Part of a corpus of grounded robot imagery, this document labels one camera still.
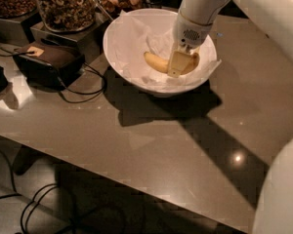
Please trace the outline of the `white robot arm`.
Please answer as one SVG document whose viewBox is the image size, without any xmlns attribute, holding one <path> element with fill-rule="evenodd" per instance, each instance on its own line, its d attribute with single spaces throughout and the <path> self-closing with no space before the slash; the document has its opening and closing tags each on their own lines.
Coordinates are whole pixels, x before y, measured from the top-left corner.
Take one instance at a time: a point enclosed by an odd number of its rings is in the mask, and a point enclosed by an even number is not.
<svg viewBox="0 0 293 234">
<path fill-rule="evenodd" d="M 293 234 L 293 0 L 233 1 L 223 68 L 170 104 L 200 154 L 194 234 Z"/>
</svg>

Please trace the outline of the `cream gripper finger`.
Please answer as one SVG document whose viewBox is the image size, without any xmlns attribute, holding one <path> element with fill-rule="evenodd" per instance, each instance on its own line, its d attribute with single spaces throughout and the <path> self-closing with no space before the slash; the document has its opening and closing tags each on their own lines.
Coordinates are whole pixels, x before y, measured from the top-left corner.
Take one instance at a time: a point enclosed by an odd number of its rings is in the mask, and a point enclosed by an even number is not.
<svg viewBox="0 0 293 234">
<path fill-rule="evenodd" d="M 194 56 L 175 50 L 169 59 L 168 72 L 170 77 L 178 78 L 194 70 Z"/>
</svg>

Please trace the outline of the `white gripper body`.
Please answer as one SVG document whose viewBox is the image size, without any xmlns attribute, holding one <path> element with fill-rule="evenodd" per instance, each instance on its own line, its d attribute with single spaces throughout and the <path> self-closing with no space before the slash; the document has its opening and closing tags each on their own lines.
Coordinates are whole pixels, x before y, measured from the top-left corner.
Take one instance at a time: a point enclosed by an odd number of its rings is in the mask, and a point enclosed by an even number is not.
<svg viewBox="0 0 293 234">
<path fill-rule="evenodd" d="M 173 39 L 176 49 L 183 53 L 189 53 L 191 50 L 200 47 L 207 38 L 211 24 L 201 25 L 185 18 L 181 12 L 178 12 L 173 27 Z"/>
</svg>

